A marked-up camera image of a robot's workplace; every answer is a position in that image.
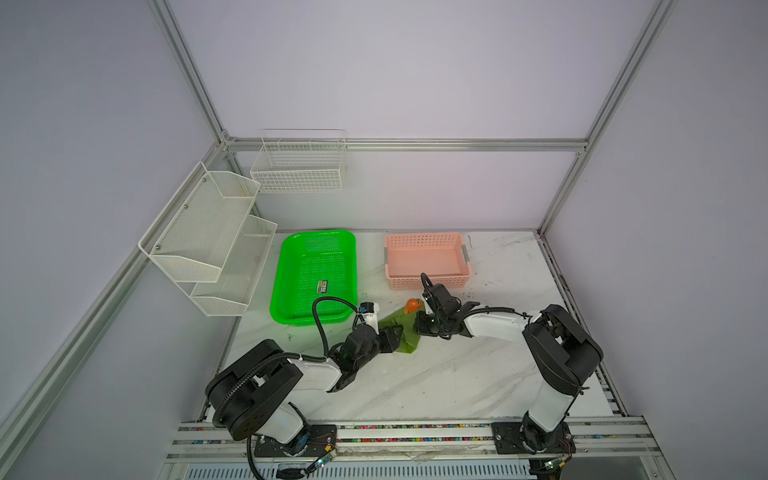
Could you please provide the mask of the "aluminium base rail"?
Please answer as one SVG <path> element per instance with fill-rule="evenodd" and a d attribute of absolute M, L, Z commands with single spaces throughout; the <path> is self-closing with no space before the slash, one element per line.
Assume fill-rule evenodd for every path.
<path fill-rule="evenodd" d="M 547 451 L 575 458 L 660 457 L 661 449 L 641 417 L 570 417 L 567 431 Z M 267 461 L 313 460 L 334 447 L 338 461 L 542 458 L 522 446 L 520 426 L 510 419 L 434 421 L 350 421 L 310 435 L 297 456 L 276 443 L 254 441 L 256 457 Z M 210 423 L 184 423 L 166 456 L 167 463 L 235 462 L 247 457 L 245 443 Z"/>

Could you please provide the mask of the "white mesh two-tier shelf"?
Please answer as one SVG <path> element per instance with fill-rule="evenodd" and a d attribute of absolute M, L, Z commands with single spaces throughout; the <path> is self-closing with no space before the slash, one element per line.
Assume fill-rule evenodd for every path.
<path fill-rule="evenodd" d="M 255 213 L 259 182 L 198 164 L 138 242 L 208 317 L 239 317 L 255 294 L 277 224 Z"/>

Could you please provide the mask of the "pink perforated plastic basket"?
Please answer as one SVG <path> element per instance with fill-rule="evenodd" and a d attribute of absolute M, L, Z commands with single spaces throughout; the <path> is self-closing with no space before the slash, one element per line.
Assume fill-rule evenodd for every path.
<path fill-rule="evenodd" d="M 421 290 L 421 274 L 447 288 L 463 288 L 473 271 L 457 232 L 387 235 L 385 275 L 392 290 Z"/>

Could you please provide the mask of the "green paper napkin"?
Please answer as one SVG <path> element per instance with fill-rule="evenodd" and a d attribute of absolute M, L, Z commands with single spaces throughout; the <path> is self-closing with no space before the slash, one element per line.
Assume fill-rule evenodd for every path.
<path fill-rule="evenodd" d="M 378 324 L 380 327 L 401 325 L 403 327 L 403 338 L 397 352 L 411 354 L 416 350 L 420 341 L 420 335 L 416 334 L 414 331 L 416 313 L 418 311 L 425 311 L 425 307 L 424 302 L 422 301 L 422 307 L 418 311 L 410 314 L 404 313 L 404 307 L 379 320 Z"/>

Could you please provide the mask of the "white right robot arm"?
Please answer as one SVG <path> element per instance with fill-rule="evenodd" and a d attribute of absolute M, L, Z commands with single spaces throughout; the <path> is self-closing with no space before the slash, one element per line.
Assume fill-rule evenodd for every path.
<path fill-rule="evenodd" d="M 550 304 L 536 317 L 512 307 L 461 302 L 448 289 L 421 276 L 426 310 L 417 314 L 420 336 L 492 338 L 528 347 L 543 378 L 532 406 L 520 422 L 516 443 L 544 452 L 565 438 L 565 418 L 604 358 L 602 348 L 568 310 Z"/>

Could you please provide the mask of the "bright green plastic basket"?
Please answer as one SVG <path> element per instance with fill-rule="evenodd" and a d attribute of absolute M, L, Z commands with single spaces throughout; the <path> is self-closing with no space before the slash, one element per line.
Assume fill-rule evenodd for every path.
<path fill-rule="evenodd" d="M 328 282 L 326 294 L 317 293 L 321 280 Z M 282 325 L 313 326 L 312 304 L 323 296 L 358 302 L 357 241 L 349 231 L 296 233 L 281 245 L 272 319 Z"/>

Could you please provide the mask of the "orange plastic spoon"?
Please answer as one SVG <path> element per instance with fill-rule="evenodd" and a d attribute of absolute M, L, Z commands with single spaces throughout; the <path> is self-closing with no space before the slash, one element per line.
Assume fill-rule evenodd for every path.
<path fill-rule="evenodd" d="M 410 313 L 416 312 L 421 307 L 422 307 L 422 301 L 421 300 L 415 299 L 415 298 L 409 299 L 406 302 L 406 305 L 404 307 L 404 313 L 405 314 L 410 314 Z"/>

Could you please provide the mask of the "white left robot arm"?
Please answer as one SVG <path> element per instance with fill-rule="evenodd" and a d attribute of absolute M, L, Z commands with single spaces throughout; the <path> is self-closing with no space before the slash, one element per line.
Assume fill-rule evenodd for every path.
<path fill-rule="evenodd" d="M 226 429 L 235 441 L 261 436 L 289 455 L 301 453 L 311 442 L 312 426 L 288 397 L 295 391 L 345 389 L 378 355 L 396 352 L 404 338 L 403 326 L 379 324 L 375 303 L 352 310 L 352 330 L 335 346 L 328 344 L 322 322 L 314 318 L 321 356 L 287 352 L 267 339 L 218 373 L 205 389 L 214 408 L 213 425 Z"/>

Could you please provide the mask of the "aluminium frame post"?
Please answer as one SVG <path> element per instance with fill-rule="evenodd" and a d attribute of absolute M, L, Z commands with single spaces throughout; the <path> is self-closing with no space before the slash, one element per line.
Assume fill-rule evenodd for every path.
<path fill-rule="evenodd" d="M 644 61 L 661 35 L 677 4 L 678 2 L 674 0 L 659 0 L 654 2 L 638 37 L 633 43 L 626 60 L 587 133 L 585 138 L 586 146 L 575 154 L 574 160 L 568 169 L 563 182 L 558 188 L 537 228 L 537 234 L 539 236 L 546 236 L 553 227 L 559 213 L 575 188 L 579 177 L 582 175 L 589 160 L 595 153 L 612 119 L 629 92 Z"/>

